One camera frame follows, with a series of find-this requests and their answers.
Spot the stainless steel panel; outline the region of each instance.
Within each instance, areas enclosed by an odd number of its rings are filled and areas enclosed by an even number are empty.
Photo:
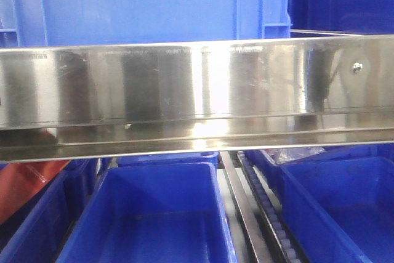
[[[389,35],[2,49],[0,160],[391,141],[393,60]]]

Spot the stainless steel shelf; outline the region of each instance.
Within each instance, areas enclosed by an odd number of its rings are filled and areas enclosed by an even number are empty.
[[[392,142],[394,36],[0,50],[0,161]]]

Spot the plastic bag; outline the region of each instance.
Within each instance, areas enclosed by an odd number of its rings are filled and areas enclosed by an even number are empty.
[[[10,163],[0,170],[0,225],[44,188],[69,162]]]
[[[276,164],[284,164],[294,160],[300,160],[308,156],[320,154],[326,150],[323,147],[298,147],[266,149]]]

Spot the red object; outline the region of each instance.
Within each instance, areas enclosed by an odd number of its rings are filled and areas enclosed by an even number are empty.
[[[70,160],[10,163],[0,171],[0,225],[48,184]]]

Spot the screw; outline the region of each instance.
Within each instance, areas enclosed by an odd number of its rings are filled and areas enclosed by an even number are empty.
[[[357,73],[357,72],[361,71],[363,69],[363,67],[364,67],[364,65],[362,63],[356,62],[353,65],[353,72]]]

